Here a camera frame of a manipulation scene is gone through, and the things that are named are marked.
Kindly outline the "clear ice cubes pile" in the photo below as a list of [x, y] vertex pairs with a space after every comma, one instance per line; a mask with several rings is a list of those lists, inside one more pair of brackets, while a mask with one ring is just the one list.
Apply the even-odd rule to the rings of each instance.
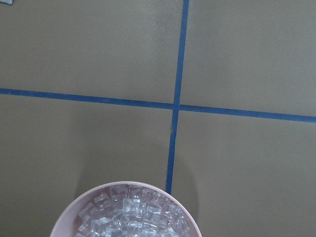
[[76, 237], [189, 237], [182, 209], [151, 188], [114, 185], [78, 214]]

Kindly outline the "pink bowl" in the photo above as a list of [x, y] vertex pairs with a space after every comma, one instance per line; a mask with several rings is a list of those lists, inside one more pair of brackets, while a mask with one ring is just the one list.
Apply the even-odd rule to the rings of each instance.
[[165, 195], [171, 201], [173, 201], [177, 206], [179, 206], [182, 209], [182, 211], [185, 213], [187, 224], [190, 227], [190, 236], [202, 237], [202, 234], [195, 220], [193, 219], [189, 211], [177, 199], [175, 199], [172, 195], [168, 194], [167, 192], [163, 191], [162, 189], [158, 187], [155, 187], [150, 184], [142, 183], [142, 182], [135, 182], [135, 181], [111, 182], [111, 183], [97, 186], [95, 188], [92, 188], [86, 191], [85, 193], [80, 195], [78, 198], [76, 198], [74, 201], [72, 201], [69, 204], [69, 206], [63, 211], [59, 219], [56, 221], [50, 235], [52, 237], [72, 237], [74, 235], [75, 228], [78, 227], [80, 223], [80, 221], [78, 220], [79, 211], [81, 211], [98, 194], [102, 193], [103, 191], [107, 191], [110, 187], [116, 186], [116, 185], [141, 186], [145, 188], [150, 188], [152, 190], [155, 190], [158, 193]]

